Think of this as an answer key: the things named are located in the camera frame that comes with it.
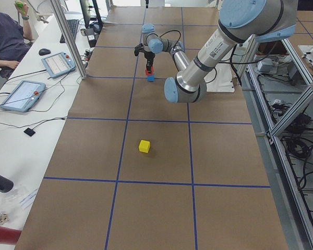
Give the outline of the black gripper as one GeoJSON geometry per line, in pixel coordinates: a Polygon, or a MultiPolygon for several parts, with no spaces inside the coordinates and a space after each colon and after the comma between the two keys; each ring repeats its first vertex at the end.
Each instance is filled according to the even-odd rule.
{"type": "Polygon", "coordinates": [[[155,53],[153,52],[144,52],[144,57],[147,60],[146,62],[146,71],[153,72],[153,60],[155,58],[155,53]]]}

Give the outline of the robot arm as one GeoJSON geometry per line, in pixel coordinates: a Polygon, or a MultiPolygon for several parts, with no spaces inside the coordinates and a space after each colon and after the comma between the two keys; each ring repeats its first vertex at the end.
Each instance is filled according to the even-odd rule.
{"type": "Polygon", "coordinates": [[[289,38],[295,32],[297,1],[223,1],[218,28],[193,60],[186,56],[181,43],[163,39],[155,34],[152,24],[142,27],[143,43],[135,54],[145,53],[147,69],[152,68],[154,56],[168,52],[178,70],[176,77],[167,78],[165,98],[171,103],[200,101],[207,91],[205,76],[237,44],[251,35],[259,43],[289,38]]]}

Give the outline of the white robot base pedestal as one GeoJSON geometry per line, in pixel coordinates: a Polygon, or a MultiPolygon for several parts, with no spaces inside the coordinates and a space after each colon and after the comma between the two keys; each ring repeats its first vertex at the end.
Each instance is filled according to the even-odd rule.
{"type": "Polygon", "coordinates": [[[208,92],[223,93],[233,93],[235,91],[232,79],[233,75],[229,64],[218,64],[204,78],[208,92]]]}

